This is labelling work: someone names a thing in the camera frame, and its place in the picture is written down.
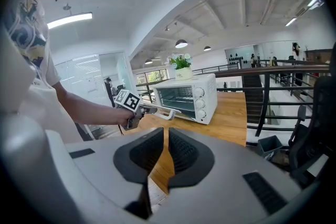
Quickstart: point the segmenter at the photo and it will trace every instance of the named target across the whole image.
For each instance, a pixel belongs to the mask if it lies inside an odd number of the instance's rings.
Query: white pot
[[[175,80],[191,79],[193,76],[194,75],[190,67],[175,70]]]

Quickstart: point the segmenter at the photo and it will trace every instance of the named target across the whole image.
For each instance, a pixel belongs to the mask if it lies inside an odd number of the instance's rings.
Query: hand
[[[128,119],[131,119],[134,117],[134,113],[128,109],[114,109],[114,120],[116,123],[114,124],[119,124],[121,126],[127,125]]]

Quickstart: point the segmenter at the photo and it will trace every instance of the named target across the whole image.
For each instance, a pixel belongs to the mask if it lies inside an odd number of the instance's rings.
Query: trash can
[[[276,135],[258,140],[258,153],[268,161],[270,161],[281,148],[282,144]]]

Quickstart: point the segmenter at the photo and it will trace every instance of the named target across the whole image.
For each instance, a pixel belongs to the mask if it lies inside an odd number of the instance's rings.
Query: white toaster oven
[[[194,76],[188,80],[170,79],[152,86],[156,104],[180,110],[176,116],[209,124],[217,107],[215,74]]]

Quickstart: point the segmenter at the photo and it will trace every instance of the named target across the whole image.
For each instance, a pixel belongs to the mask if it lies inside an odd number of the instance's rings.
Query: table
[[[124,131],[132,134],[152,127],[164,127],[164,149],[150,177],[168,194],[168,179],[174,175],[174,164],[168,150],[169,127],[176,127],[209,135],[218,139],[246,145],[247,115],[245,94],[242,92],[218,92],[218,105],[209,125],[174,118],[166,121],[154,115],[145,115],[138,128]]]

